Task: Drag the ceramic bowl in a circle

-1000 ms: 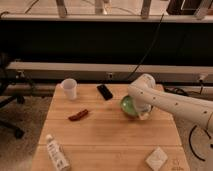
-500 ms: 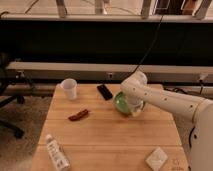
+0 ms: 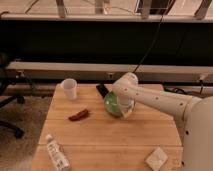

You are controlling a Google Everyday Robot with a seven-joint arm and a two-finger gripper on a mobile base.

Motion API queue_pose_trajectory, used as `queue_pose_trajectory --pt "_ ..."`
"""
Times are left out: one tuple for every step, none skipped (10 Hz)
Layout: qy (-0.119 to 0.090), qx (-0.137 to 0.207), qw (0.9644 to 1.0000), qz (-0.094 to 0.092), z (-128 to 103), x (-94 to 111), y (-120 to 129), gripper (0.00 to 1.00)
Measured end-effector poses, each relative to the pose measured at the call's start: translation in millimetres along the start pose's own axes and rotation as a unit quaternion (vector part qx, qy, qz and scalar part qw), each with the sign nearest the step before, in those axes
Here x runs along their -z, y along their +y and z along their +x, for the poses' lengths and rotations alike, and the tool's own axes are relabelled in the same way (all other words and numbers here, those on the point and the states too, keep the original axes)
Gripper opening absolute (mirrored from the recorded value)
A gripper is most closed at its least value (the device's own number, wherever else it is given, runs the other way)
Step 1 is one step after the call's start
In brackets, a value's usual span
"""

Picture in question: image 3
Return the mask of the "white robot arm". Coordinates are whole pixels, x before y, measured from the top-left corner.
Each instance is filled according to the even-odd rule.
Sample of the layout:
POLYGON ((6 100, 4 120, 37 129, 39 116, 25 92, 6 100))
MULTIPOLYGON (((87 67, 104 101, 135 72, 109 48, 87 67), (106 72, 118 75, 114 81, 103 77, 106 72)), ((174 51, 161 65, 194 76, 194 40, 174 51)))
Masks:
POLYGON ((143 88, 134 73, 126 73, 114 82, 113 92, 123 114, 131 113, 135 102, 185 121, 182 171, 213 171, 213 97, 143 88))

